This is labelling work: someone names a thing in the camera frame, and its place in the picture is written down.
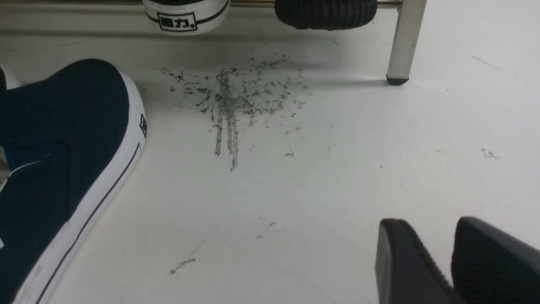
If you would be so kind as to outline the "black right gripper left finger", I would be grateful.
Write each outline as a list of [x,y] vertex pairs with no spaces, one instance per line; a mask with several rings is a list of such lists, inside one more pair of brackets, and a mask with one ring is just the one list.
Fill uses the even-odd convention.
[[375,275],[380,304],[463,304],[416,231],[402,219],[378,229]]

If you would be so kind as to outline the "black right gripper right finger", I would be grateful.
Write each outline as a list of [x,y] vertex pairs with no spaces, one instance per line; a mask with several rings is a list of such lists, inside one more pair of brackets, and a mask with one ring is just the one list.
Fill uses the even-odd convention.
[[469,304],[540,302],[539,250],[476,217],[457,223],[451,275]]

